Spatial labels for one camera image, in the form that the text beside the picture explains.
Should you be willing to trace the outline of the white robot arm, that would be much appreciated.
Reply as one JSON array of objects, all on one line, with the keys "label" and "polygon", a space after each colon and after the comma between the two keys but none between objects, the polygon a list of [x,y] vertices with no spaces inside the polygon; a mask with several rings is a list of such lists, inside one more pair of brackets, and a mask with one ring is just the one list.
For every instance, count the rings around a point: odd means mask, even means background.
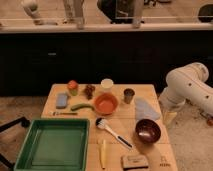
[{"label": "white robot arm", "polygon": [[172,122],[187,100],[202,110],[208,124],[213,124],[213,87],[206,84],[208,77],[208,68],[199,62],[173,69],[166,75],[167,86],[159,96],[165,125]]}]

